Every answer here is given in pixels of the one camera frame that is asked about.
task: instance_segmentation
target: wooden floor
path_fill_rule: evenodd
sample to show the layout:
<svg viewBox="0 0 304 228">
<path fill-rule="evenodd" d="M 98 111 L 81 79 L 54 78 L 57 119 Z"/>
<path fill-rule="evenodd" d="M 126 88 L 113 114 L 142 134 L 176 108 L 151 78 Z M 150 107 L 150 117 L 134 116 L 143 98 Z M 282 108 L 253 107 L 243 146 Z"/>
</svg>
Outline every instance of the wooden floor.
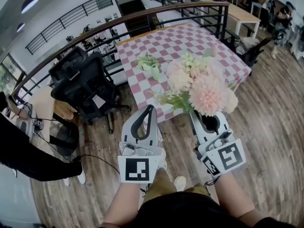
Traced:
<svg viewBox="0 0 304 228">
<path fill-rule="evenodd" d="M 256 207 L 270 216 L 298 225 L 304 218 L 304 63 L 298 63 L 286 48 L 277 59 L 267 45 L 252 76 L 240 85 L 237 109 L 227 116 L 230 127 L 242 140 L 247 166 L 235 176 Z M 132 106 L 114 113 L 114 134 L 108 135 L 104 120 L 88 126 L 78 119 L 79 153 L 98 155 L 117 165 L 118 143 L 125 120 L 137 110 L 129 87 L 121 89 L 123 104 Z M 159 124 L 167 152 L 171 178 L 183 175 L 187 186 L 204 183 L 206 171 L 192 149 L 189 118 L 179 115 Z M 41 221 L 48 227 L 95 228 L 103 222 L 119 186 L 116 171 L 96 158 L 85 157 L 86 184 L 71 179 L 32 181 Z"/>
</svg>

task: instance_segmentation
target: checkered tablecloth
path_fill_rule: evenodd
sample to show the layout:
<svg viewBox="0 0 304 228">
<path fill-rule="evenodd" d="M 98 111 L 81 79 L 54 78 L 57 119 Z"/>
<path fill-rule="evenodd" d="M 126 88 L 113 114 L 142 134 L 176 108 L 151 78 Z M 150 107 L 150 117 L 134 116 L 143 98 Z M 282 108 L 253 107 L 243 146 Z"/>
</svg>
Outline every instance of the checkered tablecloth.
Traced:
<svg viewBox="0 0 304 228">
<path fill-rule="evenodd" d="M 138 108 L 148 104 L 154 105 L 159 123 L 182 113 L 182 109 L 173 110 L 170 104 L 160 105 L 153 96 L 153 92 L 168 90 L 165 72 L 170 62 L 165 61 L 180 58 L 186 51 L 202 56 L 205 49 L 212 46 L 218 47 L 216 59 L 225 69 L 226 82 L 236 86 L 243 82 L 251 69 L 215 36 L 196 24 L 189 23 L 157 30 L 118 45 L 117 51 Z M 161 62 L 159 80 L 154 80 L 150 72 L 137 67 L 137 56 L 146 52 Z"/>
</svg>

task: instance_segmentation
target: ceiling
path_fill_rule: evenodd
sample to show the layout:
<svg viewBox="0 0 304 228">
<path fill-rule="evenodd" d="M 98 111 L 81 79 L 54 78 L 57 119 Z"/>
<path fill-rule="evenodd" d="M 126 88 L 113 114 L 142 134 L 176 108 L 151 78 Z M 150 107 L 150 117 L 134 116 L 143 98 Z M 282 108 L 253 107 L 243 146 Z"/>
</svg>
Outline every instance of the ceiling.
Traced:
<svg viewBox="0 0 304 228">
<path fill-rule="evenodd" d="M 21 14 L 21 6 L 25 0 L 8 0 L 0 10 L 0 48 L 3 50 L 11 44 L 17 34 L 20 23 L 29 22 L 52 0 L 39 0 L 30 10 Z"/>
</svg>

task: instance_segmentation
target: hand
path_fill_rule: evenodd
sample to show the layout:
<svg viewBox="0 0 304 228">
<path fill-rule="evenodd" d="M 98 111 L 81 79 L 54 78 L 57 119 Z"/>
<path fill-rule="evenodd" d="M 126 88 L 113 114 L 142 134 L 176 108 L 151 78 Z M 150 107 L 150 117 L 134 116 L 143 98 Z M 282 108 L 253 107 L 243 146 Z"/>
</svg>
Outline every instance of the hand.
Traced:
<svg viewBox="0 0 304 228">
<path fill-rule="evenodd" d="M 25 121 L 28 119 L 29 115 L 24 109 L 22 109 L 19 113 L 19 117 Z"/>
</svg>

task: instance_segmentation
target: khaki shorts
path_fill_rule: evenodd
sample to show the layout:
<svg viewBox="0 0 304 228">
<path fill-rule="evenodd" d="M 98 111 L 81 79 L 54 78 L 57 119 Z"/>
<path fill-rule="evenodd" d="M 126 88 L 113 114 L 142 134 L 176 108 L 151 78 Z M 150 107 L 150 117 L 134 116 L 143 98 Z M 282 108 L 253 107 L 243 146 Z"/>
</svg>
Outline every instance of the khaki shorts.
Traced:
<svg viewBox="0 0 304 228">
<path fill-rule="evenodd" d="M 170 181 L 169 176 L 165 169 L 159 169 L 155 175 L 154 182 L 150 186 L 146 197 L 143 200 L 143 204 L 146 201 L 152 200 L 154 198 L 177 192 L 173 182 Z M 194 192 L 209 196 L 208 190 L 201 184 L 196 184 L 192 188 L 186 189 L 184 192 Z"/>
</svg>

